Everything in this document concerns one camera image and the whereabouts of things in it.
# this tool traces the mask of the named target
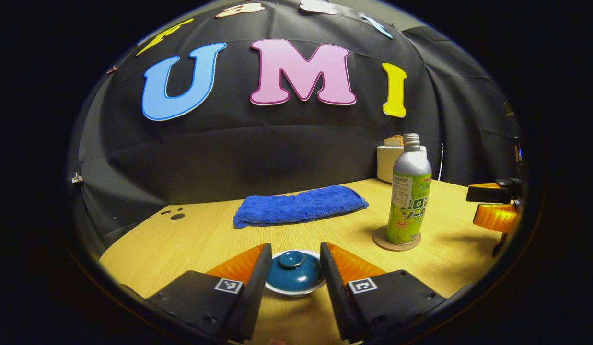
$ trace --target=coaster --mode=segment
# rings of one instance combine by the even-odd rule
[[[417,236],[415,236],[415,240],[413,240],[413,242],[409,244],[390,243],[386,238],[386,226],[387,225],[383,225],[379,227],[377,230],[375,230],[375,232],[373,233],[373,241],[375,241],[375,244],[379,245],[384,249],[388,249],[389,251],[406,251],[408,249],[412,249],[413,247],[415,247],[419,243],[419,241],[422,240],[422,233],[418,233]]]

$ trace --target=wooden table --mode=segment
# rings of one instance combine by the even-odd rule
[[[378,179],[344,184],[369,202],[345,216],[277,227],[235,229],[233,216],[243,200],[170,205],[115,242],[100,262],[116,281],[147,298],[187,270],[206,272],[262,243],[272,252],[309,249],[331,242],[388,272],[406,269],[444,297],[476,282],[493,264],[500,233],[472,224],[477,203],[465,201],[467,188],[432,181],[422,240],[405,252],[381,249],[373,232],[388,221],[392,186]],[[184,218],[171,220],[176,213]],[[304,299],[265,289],[252,344],[270,338],[288,345],[340,344],[327,287]]]

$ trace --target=letter m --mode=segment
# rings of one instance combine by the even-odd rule
[[[272,105],[289,100],[290,93],[281,87],[281,73],[303,101],[309,99],[322,76],[323,86],[318,92],[320,101],[338,105],[356,102],[356,95],[349,88],[349,50],[322,44],[311,59],[306,60],[290,42],[283,39],[255,41],[252,48],[260,52],[259,86],[250,96],[253,104]]]

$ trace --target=green label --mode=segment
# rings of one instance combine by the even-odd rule
[[[392,203],[388,219],[388,240],[396,244],[413,242],[424,219],[430,192],[430,174],[392,176]]]

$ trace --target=folded towel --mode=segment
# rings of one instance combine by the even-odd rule
[[[234,215],[235,228],[305,223],[366,209],[369,203],[340,185],[296,195],[248,196]]]

